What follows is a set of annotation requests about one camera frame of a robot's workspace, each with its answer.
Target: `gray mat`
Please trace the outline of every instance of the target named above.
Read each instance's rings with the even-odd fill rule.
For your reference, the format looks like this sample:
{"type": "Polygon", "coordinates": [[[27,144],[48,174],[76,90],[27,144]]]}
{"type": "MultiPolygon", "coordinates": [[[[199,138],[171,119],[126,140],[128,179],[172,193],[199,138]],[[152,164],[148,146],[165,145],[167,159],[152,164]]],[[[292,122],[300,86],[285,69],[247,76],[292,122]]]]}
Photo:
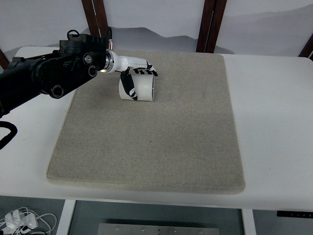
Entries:
{"type": "Polygon", "coordinates": [[[121,100],[119,73],[80,87],[47,178],[60,185],[233,194],[245,187],[224,59],[116,51],[157,70],[153,102],[121,100]]]}

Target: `black robotic arm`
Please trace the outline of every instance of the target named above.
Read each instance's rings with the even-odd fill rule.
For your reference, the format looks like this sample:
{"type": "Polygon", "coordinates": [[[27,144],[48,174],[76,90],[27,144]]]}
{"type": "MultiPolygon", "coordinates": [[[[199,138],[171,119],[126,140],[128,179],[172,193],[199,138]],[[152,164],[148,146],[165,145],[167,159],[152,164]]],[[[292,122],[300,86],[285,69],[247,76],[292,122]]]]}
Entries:
{"type": "MultiPolygon", "coordinates": [[[[134,100],[137,97],[129,70],[157,76],[154,67],[145,59],[118,56],[108,50],[106,38],[70,30],[67,39],[60,40],[60,49],[51,54],[13,57],[8,68],[0,74],[0,118],[39,94],[59,99],[96,77],[98,71],[120,72],[124,90],[134,100]]],[[[1,149],[17,131],[5,122],[0,122],[0,127],[11,130],[10,138],[0,140],[1,149]]]]}

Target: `wooden beam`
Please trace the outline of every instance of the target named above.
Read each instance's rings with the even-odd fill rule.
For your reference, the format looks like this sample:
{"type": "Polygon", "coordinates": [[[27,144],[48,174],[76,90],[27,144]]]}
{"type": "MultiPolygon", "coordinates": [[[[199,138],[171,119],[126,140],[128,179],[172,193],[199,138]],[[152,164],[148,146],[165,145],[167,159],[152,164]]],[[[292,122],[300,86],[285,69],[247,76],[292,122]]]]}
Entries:
{"type": "Polygon", "coordinates": [[[97,19],[94,14],[92,0],[82,0],[89,31],[92,36],[100,37],[97,19]]]}
{"type": "Polygon", "coordinates": [[[93,0],[94,11],[98,28],[102,38],[106,37],[109,26],[103,0],[93,0]]]}
{"type": "Polygon", "coordinates": [[[299,57],[309,57],[312,51],[313,51],[313,34],[308,40],[308,42],[305,44],[302,51],[300,52],[299,57]]]}
{"type": "Polygon", "coordinates": [[[226,7],[227,0],[216,0],[215,8],[212,16],[212,22],[210,27],[209,36],[207,38],[206,53],[214,53],[217,37],[220,32],[221,23],[226,7]]]}
{"type": "Polygon", "coordinates": [[[0,49],[0,66],[3,68],[3,70],[6,70],[9,65],[9,60],[6,58],[5,54],[0,49]]]}
{"type": "Polygon", "coordinates": [[[204,1],[196,52],[205,51],[207,37],[209,35],[209,30],[211,26],[214,5],[215,5],[215,0],[204,1]]]}

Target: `white table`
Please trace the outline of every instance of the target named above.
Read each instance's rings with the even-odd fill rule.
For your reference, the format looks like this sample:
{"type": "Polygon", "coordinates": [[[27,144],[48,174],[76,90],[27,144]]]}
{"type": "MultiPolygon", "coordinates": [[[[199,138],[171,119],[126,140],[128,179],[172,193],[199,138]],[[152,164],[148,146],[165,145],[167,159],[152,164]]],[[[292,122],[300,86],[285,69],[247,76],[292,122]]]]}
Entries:
{"type": "MultiPolygon", "coordinates": [[[[54,49],[23,47],[17,56],[30,57],[54,49]]],[[[52,185],[45,174],[71,93],[59,100],[42,94],[1,119],[14,123],[18,134],[0,151],[0,195],[312,211],[312,61],[223,56],[246,180],[242,193],[138,192],[52,185]]],[[[0,129],[0,135],[4,133],[6,129],[0,129]]]]}

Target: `white cylinder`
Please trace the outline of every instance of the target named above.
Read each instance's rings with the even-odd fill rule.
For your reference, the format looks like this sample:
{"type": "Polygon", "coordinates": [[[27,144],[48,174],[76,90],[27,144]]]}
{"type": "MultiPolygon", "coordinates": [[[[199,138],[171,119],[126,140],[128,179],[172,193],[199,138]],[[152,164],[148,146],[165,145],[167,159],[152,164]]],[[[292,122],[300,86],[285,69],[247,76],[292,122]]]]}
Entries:
{"type": "MultiPolygon", "coordinates": [[[[153,101],[155,77],[151,74],[133,75],[135,92],[139,101],[153,101]]],[[[125,93],[121,79],[119,80],[119,96],[121,99],[133,100],[125,93]]]]}

